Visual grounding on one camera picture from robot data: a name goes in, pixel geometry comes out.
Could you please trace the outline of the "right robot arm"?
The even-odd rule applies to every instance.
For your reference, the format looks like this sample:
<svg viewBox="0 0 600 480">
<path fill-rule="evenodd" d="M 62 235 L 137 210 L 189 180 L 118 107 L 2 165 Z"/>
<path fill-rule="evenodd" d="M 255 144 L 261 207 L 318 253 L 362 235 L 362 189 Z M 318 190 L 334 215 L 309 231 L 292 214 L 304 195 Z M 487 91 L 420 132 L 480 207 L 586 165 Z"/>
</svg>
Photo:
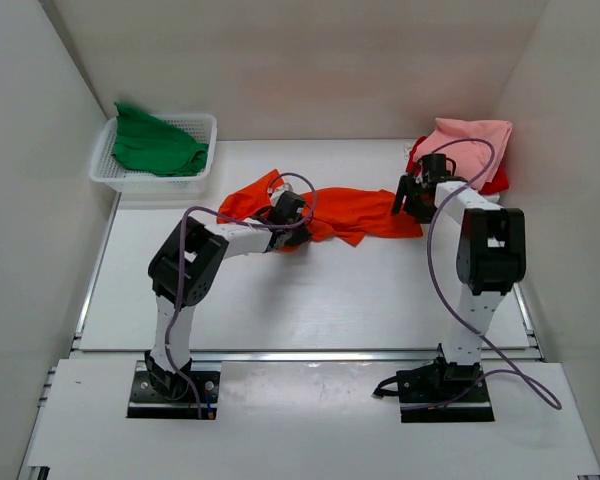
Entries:
<svg viewBox="0 0 600 480">
<path fill-rule="evenodd" d="M 460 226 L 455 269 L 461 283 L 457 321 L 438 347 L 433 364 L 417 369 L 440 400 L 451 400 L 481 375 L 482 346 L 494 314 L 526 272 L 525 219 L 480 195 L 455 175 L 456 162 L 427 154 L 419 169 L 400 178 L 392 213 L 404 212 L 429 226 L 427 262 L 433 266 L 433 230 L 444 215 Z"/>
</svg>

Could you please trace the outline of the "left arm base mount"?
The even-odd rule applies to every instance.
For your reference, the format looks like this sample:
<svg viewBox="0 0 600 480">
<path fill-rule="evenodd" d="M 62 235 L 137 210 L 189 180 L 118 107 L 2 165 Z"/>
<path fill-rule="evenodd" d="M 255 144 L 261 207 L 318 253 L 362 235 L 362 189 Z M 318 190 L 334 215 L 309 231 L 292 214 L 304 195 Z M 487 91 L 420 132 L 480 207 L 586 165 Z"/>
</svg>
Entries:
<svg viewBox="0 0 600 480">
<path fill-rule="evenodd" d="M 217 418 L 221 386 L 221 370 L 216 365 L 202 365 L 189 377 L 198 391 L 196 400 L 189 383 L 176 376 L 176 388 L 162 385 L 152 378 L 145 364 L 136 363 L 127 402 L 126 416 L 130 419 L 203 420 Z"/>
</svg>

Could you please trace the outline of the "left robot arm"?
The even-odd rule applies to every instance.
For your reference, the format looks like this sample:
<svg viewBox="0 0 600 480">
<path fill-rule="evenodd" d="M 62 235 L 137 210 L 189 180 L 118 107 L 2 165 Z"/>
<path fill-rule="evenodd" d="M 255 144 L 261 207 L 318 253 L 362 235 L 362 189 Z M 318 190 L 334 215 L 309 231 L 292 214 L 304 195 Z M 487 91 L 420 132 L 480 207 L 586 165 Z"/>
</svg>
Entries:
<svg viewBox="0 0 600 480">
<path fill-rule="evenodd" d="M 206 225 L 186 214 L 165 240 L 148 267 L 156 296 L 154 344 L 145 352 L 149 383 L 165 400 L 200 389 L 191 377 L 190 334 L 196 306 L 209 293 L 223 261 L 264 254 L 311 239 L 307 201 L 286 187 L 246 220 Z"/>
</svg>

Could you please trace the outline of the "orange t shirt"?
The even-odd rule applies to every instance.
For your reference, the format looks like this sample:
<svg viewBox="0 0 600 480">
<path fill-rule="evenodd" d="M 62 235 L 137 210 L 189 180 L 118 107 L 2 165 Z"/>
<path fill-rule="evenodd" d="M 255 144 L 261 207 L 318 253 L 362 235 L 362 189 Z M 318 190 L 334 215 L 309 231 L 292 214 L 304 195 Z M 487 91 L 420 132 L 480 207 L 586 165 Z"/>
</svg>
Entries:
<svg viewBox="0 0 600 480">
<path fill-rule="evenodd" d="M 269 194 L 282 184 L 280 172 L 274 169 L 227 196 L 219 212 L 245 220 L 267 205 Z M 383 189 L 321 188 L 317 191 L 317 206 L 308 224 L 311 241 L 338 238 L 356 247 L 367 236 L 385 239 L 421 237 L 423 230 L 413 217 L 405 213 L 391 213 L 393 202 L 394 194 Z"/>
</svg>

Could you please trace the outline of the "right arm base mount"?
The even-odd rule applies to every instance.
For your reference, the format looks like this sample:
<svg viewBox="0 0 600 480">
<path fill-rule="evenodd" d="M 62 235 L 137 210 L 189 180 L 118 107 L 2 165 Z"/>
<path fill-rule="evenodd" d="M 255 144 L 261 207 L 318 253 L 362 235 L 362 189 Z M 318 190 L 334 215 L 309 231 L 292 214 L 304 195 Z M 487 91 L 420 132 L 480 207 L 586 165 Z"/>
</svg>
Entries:
<svg viewBox="0 0 600 480">
<path fill-rule="evenodd" d="M 495 420 L 484 372 L 441 357 L 379 382 L 372 396 L 399 401 L 403 424 L 489 423 Z"/>
</svg>

